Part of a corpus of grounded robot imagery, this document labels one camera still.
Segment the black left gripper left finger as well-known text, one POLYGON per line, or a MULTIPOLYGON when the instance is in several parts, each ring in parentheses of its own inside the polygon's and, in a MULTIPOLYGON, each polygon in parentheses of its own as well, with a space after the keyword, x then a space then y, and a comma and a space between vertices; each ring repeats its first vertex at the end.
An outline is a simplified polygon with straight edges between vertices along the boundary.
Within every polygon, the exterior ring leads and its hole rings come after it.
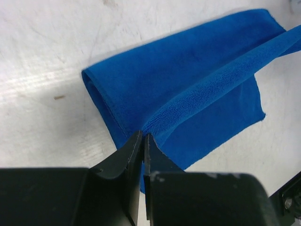
POLYGON ((142 141, 135 132, 91 168, 1 169, 1 225, 137 225, 142 141))

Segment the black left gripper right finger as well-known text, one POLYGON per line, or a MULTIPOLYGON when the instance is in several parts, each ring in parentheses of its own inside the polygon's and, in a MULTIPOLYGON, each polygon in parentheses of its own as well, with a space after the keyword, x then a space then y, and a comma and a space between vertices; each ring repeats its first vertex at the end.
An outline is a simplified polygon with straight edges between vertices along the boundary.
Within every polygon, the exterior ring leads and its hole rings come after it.
POLYGON ((275 226, 261 183, 241 173, 185 172, 148 134, 144 144, 146 215, 152 226, 275 226))

